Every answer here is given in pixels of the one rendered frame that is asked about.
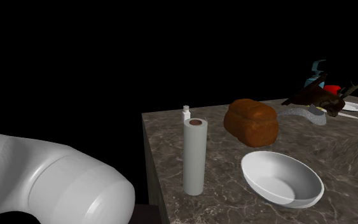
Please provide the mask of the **grey paper towel roll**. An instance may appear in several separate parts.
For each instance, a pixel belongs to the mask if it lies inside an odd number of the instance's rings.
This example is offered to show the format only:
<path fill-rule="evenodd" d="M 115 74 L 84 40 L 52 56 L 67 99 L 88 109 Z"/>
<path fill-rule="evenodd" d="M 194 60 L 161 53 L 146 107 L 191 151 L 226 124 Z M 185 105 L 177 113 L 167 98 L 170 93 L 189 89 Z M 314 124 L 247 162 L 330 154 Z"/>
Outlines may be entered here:
<path fill-rule="evenodd" d="M 184 121 L 183 188 L 188 195 L 203 192 L 208 122 L 201 118 Z"/>

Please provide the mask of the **brown bread loaf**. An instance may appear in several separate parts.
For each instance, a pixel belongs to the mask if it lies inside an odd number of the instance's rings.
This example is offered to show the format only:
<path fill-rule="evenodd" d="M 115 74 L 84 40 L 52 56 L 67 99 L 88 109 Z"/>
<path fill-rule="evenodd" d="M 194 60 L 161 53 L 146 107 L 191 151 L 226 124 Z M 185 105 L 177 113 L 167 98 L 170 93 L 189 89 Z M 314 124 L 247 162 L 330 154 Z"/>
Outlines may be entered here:
<path fill-rule="evenodd" d="M 223 124 L 231 135 L 253 148 L 273 144 L 279 133 L 276 111 L 252 99 L 237 99 L 232 102 Z"/>

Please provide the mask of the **white bowl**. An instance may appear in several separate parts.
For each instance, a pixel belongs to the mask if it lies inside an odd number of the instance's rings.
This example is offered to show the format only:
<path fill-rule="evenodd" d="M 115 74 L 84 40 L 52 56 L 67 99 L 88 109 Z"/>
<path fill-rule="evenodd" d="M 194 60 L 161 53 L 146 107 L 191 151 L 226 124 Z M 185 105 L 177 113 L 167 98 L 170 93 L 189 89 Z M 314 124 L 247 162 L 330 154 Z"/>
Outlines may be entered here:
<path fill-rule="evenodd" d="M 281 153 L 248 153 L 241 160 L 241 168 L 246 182 L 258 195 L 283 207 L 312 207 L 324 194 L 324 184 L 316 172 Z"/>

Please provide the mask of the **dark brown deer figure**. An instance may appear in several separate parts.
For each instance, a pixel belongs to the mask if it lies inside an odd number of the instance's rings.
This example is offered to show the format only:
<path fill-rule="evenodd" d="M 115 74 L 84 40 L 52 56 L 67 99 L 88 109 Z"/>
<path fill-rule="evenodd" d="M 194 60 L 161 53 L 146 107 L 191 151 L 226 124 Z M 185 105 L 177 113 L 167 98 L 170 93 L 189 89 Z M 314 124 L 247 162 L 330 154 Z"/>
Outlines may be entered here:
<path fill-rule="evenodd" d="M 325 109 L 329 116 L 338 116 L 338 113 L 345 106 L 344 98 L 356 91 L 358 89 L 358 85 L 351 83 L 351 86 L 345 93 L 336 95 L 319 86 L 323 81 L 325 81 L 326 77 L 327 73 L 319 76 L 311 84 L 302 88 L 292 97 L 285 100 L 282 105 L 288 106 L 290 104 L 295 104 L 311 106 L 313 104 L 315 107 Z"/>

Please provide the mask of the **grey speckled curved object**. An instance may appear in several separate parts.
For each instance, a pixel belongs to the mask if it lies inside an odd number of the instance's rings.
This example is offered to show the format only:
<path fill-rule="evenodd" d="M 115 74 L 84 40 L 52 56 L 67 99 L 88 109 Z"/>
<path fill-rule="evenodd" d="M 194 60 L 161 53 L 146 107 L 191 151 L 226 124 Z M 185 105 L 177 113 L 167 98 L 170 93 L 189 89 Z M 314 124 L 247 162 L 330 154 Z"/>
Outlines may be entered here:
<path fill-rule="evenodd" d="M 312 122 L 314 125 L 319 125 L 319 126 L 323 126 L 327 123 L 325 112 L 323 112 L 323 110 L 320 110 L 318 107 L 314 106 L 313 104 L 308 106 L 307 109 L 292 108 L 292 109 L 287 109 L 287 110 L 281 111 L 277 115 L 278 116 L 283 116 L 283 115 L 302 116 L 302 117 L 306 118 L 307 120 L 309 120 L 310 122 Z"/>

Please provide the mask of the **red cup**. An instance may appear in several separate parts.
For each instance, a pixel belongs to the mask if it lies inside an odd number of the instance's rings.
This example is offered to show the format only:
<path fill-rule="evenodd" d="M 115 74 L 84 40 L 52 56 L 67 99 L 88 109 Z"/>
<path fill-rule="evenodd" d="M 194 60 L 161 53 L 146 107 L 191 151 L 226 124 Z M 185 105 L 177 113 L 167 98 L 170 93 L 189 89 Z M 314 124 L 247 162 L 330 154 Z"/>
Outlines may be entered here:
<path fill-rule="evenodd" d="M 338 95 L 341 91 L 341 87 L 338 85 L 324 85 L 323 89 L 335 95 Z"/>

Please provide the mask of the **white plate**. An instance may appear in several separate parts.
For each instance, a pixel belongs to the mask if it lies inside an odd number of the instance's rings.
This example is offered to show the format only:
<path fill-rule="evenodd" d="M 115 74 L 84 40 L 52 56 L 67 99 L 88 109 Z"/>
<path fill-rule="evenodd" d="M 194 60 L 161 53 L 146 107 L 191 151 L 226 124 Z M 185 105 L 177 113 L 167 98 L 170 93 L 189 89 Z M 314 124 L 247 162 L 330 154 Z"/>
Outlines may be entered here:
<path fill-rule="evenodd" d="M 343 107 L 343 110 L 358 112 L 358 103 L 345 101 L 345 106 Z"/>

